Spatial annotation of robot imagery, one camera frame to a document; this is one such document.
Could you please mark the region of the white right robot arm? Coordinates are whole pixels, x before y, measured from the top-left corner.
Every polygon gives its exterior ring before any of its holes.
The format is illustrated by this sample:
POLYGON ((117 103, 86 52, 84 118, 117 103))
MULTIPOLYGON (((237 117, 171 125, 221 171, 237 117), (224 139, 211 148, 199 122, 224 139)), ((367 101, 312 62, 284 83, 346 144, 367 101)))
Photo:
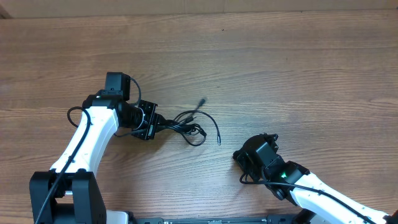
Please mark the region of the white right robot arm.
POLYGON ((329 223, 397 223, 397 213, 389 215, 362 205, 339 193, 306 167, 285 162, 277 153, 277 134, 258 134, 233 153, 246 185, 265 185, 279 200, 288 200, 312 218, 329 223))

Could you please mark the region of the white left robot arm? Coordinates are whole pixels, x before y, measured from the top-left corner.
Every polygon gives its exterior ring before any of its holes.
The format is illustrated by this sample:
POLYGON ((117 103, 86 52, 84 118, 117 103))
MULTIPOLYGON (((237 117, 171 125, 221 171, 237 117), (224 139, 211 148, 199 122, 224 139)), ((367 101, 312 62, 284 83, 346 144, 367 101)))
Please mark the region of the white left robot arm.
POLYGON ((35 223, 135 223, 132 212, 105 207, 96 173, 109 140, 119 128, 142 140, 155 133, 156 104, 129 104, 121 90, 100 90, 79 106, 80 123, 67 148, 46 172, 29 182, 35 223))

